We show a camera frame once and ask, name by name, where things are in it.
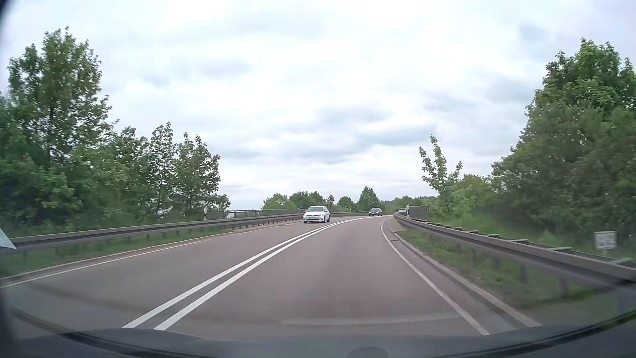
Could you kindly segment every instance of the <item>windshield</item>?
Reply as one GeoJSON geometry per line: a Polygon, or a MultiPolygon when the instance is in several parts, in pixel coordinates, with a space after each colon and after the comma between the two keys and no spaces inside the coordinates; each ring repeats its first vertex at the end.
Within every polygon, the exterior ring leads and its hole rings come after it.
{"type": "Polygon", "coordinates": [[[1,357],[636,322],[635,1],[6,3],[1,357]]]}

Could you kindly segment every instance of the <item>asphalt road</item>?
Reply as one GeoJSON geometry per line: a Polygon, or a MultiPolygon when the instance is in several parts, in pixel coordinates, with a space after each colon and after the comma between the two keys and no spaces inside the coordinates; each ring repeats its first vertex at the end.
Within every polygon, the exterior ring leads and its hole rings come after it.
{"type": "MultiPolygon", "coordinates": [[[[138,327],[268,338],[513,329],[396,241],[396,227],[390,216],[293,222],[0,286],[9,305],[69,330],[138,327]]],[[[14,325],[19,338],[42,334],[19,320],[14,325]]]]}

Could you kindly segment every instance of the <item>curb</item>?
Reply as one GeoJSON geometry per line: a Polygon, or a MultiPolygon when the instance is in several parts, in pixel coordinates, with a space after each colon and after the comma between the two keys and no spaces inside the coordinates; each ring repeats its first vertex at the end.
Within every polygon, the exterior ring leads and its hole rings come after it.
{"type": "Polygon", "coordinates": [[[417,247],[414,247],[413,245],[411,245],[411,243],[404,240],[397,232],[391,231],[391,234],[393,234],[393,236],[395,236],[402,244],[404,244],[404,246],[406,246],[409,250],[411,250],[415,255],[420,257],[422,260],[426,261],[433,268],[437,269],[437,271],[439,271],[440,273],[442,273],[443,275],[451,279],[451,281],[453,281],[457,285],[461,286],[471,296],[478,299],[480,302],[488,306],[490,309],[497,312],[506,320],[510,321],[512,324],[516,326],[520,326],[521,328],[541,326],[541,324],[538,323],[537,321],[517,311],[516,309],[512,308],[510,305],[504,303],[500,299],[493,296],[491,293],[475,285],[474,283],[471,283],[469,280],[458,275],[456,272],[454,272],[450,268],[440,264],[438,261],[429,257],[425,253],[421,252],[417,247]]]}

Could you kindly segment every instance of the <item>sky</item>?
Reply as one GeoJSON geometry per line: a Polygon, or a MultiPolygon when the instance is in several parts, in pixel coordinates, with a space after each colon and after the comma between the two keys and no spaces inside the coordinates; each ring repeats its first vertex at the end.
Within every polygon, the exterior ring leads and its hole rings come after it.
{"type": "Polygon", "coordinates": [[[69,26],[102,61],[109,119],[201,135],[231,209],[297,190],[393,199],[435,194],[431,134],[450,167],[488,175],[548,61],[581,38],[633,58],[635,15],[630,0],[14,0],[0,65],[69,26]]]}

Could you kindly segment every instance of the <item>double white line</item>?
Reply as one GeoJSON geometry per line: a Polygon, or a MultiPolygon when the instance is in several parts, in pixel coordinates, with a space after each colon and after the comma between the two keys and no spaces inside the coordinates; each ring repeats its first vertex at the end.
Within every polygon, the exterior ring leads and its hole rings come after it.
{"type": "Polygon", "coordinates": [[[201,296],[200,298],[198,298],[197,300],[195,300],[194,302],[190,303],[188,306],[185,306],[184,308],[182,308],[181,310],[179,310],[177,313],[173,314],[172,316],[170,316],[168,319],[164,320],[162,323],[160,323],[159,325],[157,325],[155,327],[155,329],[159,329],[161,331],[164,331],[166,329],[168,329],[170,326],[172,326],[173,324],[175,324],[178,320],[182,319],[185,315],[187,315],[188,313],[192,312],[196,307],[199,307],[201,304],[203,304],[204,302],[206,302],[208,299],[210,299],[211,297],[213,297],[214,295],[216,295],[217,293],[221,292],[224,288],[226,288],[227,286],[231,285],[232,282],[238,280],[239,278],[243,277],[246,273],[252,271],[256,266],[262,264],[263,262],[271,259],[274,255],[276,255],[277,253],[285,250],[286,248],[290,247],[291,245],[294,245],[295,243],[298,243],[312,235],[315,235],[323,230],[329,229],[330,227],[336,226],[336,225],[340,225],[340,224],[344,224],[346,222],[350,222],[350,221],[354,221],[354,220],[361,220],[364,218],[353,218],[353,219],[349,219],[349,220],[344,220],[344,221],[340,221],[340,222],[335,222],[334,224],[330,224],[327,226],[323,226],[320,227],[318,229],[314,229],[311,230],[307,233],[295,236],[294,238],[291,238],[287,241],[284,241],[282,243],[279,243],[278,245],[275,245],[273,247],[268,248],[267,250],[261,252],[260,254],[254,255],[252,257],[250,257],[249,259],[241,262],[240,264],[236,264],[230,268],[228,268],[227,270],[223,271],[222,273],[192,287],[191,289],[187,290],[186,292],[183,292],[182,294],[178,295],[177,297],[171,299],[170,301],[167,301],[166,303],[162,304],[161,306],[155,308],[154,310],[151,310],[147,313],[145,313],[144,315],[140,316],[139,318],[131,321],[130,323],[126,324],[123,326],[123,328],[134,328],[139,326],[140,324],[144,323],[145,321],[153,318],[154,316],[158,315],[159,313],[165,311],[166,309],[174,306],[175,304],[177,304],[178,302],[182,301],[183,299],[185,299],[186,297],[196,293],[197,291],[203,289],[204,287],[208,286],[210,283],[215,282],[216,280],[219,280],[220,278],[226,276],[228,273],[231,273],[232,271],[240,268],[241,266],[258,259],[261,256],[266,255],[267,253],[271,252],[269,255],[263,257],[262,259],[256,261],[255,263],[251,264],[250,266],[248,266],[247,268],[243,269],[241,272],[237,273],[236,275],[232,276],[231,278],[227,279],[227,281],[223,282],[221,285],[218,285],[217,287],[213,288],[212,290],[210,290],[208,293],[204,294],[203,296],[201,296]]]}

